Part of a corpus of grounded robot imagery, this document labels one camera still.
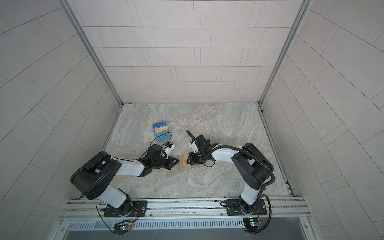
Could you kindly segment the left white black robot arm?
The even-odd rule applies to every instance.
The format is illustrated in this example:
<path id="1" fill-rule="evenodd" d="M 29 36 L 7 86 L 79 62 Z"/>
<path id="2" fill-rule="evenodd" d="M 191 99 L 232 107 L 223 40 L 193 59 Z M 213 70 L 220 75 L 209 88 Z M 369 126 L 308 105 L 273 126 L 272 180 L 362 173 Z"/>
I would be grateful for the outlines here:
<path id="1" fill-rule="evenodd" d="M 119 209 L 128 204 L 129 196 L 111 185 L 115 176 L 143 178 L 152 170 L 171 170 L 180 162 L 170 156 L 173 148 L 152 145 L 144 157 L 134 160 L 120 159 L 101 151 L 76 170 L 70 182 L 88 200 L 98 199 Z"/>

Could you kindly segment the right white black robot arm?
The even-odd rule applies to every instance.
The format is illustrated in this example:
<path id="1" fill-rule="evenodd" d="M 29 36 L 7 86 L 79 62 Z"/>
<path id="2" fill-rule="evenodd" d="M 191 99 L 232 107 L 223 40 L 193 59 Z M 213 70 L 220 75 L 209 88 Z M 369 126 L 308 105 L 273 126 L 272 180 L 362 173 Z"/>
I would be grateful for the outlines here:
<path id="1" fill-rule="evenodd" d="M 246 143 L 242 147 L 233 147 L 211 143 L 203 135 L 195 137 L 190 131 L 189 165 L 204 165 L 208 161 L 226 162 L 234 164 L 245 182 L 240 195 L 243 206 L 250 211 L 257 200 L 262 197 L 265 188 L 275 182 L 272 163 L 252 144 Z"/>

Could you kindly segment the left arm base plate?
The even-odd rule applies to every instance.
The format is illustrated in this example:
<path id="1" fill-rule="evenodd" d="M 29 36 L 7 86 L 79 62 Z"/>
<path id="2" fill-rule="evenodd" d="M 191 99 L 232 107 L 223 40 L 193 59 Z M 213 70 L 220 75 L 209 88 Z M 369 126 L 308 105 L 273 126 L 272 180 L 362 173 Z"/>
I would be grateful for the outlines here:
<path id="1" fill-rule="evenodd" d="M 128 201 L 119 208 L 113 208 L 108 204 L 106 208 L 101 209 L 101 212 L 107 218 L 144 217 L 147 205 L 148 201 Z"/>

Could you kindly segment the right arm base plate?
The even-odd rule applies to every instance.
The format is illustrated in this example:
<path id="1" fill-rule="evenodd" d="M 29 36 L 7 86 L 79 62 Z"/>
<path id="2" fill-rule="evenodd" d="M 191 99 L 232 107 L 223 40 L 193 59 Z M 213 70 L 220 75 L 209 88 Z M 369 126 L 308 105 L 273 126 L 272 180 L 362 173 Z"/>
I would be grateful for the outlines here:
<path id="1" fill-rule="evenodd" d="M 226 208 L 228 216 L 249 216 L 267 215 L 267 208 L 263 199 L 257 200 L 254 204 L 248 205 L 242 199 L 227 199 L 222 201 L 221 206 Z"/>

